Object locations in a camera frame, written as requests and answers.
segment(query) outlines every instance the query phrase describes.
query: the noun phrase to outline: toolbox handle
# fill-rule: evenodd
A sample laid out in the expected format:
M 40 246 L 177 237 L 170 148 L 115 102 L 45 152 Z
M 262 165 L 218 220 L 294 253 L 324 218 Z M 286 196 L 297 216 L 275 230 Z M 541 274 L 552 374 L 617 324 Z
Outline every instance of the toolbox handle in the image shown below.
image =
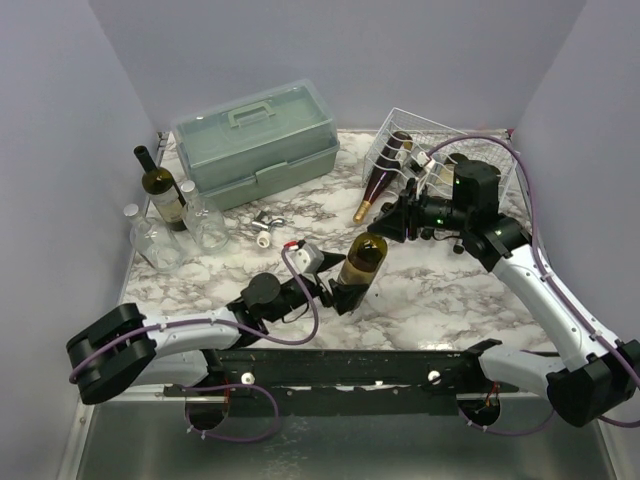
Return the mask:
M 240 125 L 238 124 L 237 117 L 258 110 L 264 110 L 265 112 L 267 112 L 267 115 L 269 117 L 276 114 L 276 112 L 273 111 L 273 108 L 271 108 L 271 106 L 263 100 L 261 102 L 252 103 L 251 105 L 246 105 L 244 107 L 231 110 L 229 112 L 229 125 L 231 126 L 231 128 L 239 127 Z

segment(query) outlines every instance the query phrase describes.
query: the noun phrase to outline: translucent lid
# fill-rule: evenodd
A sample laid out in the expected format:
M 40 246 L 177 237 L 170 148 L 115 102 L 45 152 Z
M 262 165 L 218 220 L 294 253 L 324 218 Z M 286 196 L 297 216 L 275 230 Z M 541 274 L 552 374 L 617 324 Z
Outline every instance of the translucent lid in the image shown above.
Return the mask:
M 294 136 L 331 120 L 308 80 L 194 114 L 173 124 L 192 168 Z

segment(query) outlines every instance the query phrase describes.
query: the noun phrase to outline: bottle label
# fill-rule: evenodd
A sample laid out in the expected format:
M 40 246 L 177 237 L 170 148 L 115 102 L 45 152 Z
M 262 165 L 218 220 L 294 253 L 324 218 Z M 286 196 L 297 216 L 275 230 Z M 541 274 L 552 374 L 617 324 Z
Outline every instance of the bottle label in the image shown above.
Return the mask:
M 159 195 L 149 195 L 149 197 L 165 222 L 174 223 L 182 219 L 182 204 L 175 187 Z

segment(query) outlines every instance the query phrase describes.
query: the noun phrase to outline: dark green wine bottle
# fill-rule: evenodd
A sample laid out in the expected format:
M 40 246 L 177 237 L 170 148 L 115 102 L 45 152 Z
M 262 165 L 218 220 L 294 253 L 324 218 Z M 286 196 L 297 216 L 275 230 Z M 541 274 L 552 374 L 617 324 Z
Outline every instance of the dark green wine bottle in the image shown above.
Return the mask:
M 173 231 L 186 230 L 187 227 L 182 221 L 182 207 L 185 201 L 171 172 L 157 166 L 144 145 L 136 147 L 133 154 L 145 172 L 142 175 L 142 188 L 149 195 L 162 219 Z

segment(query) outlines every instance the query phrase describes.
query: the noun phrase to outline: clear glass bottle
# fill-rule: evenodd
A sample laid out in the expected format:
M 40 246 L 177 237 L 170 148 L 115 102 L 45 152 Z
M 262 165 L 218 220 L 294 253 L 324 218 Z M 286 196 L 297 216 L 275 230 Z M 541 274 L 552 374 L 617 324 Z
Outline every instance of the clear glass bottle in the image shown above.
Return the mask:
M 160 220 L 145 218 L 136 204 L 124 207 L 124 215 L 133 228 L 131 245 L 149 265 L 160 273 L 176 270 L 185 260 L 185 252 L 173 233 Z
M 196 244 L 204 253 L 216 253 L 229 241 L 229 231 L 222 212 L 211 198 L 198 194 L 196 184 L 187 180 L 180 186 L 187 204 L 182 219 Z

